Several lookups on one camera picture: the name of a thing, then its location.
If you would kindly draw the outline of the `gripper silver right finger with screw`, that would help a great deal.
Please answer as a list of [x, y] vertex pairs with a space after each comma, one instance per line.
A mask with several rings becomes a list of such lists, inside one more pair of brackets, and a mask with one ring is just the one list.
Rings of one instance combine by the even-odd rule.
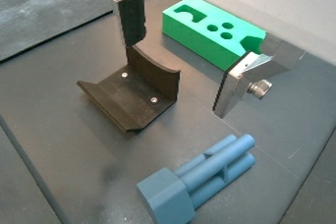
[[304, 50], [268, 34], [260, 45], [261, 54], [246, 52], [225, 71], [212, 111], [222, 118], [245, 93], [261, 99], [272, 88], [268, 78], [289, 71]]

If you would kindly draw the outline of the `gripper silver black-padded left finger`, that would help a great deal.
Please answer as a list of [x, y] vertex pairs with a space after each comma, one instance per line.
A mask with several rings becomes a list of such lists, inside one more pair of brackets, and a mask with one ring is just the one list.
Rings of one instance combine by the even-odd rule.
[[112, 0], [118, 15], [125, 47], [134, 46], [145, 37], [144, 0]]

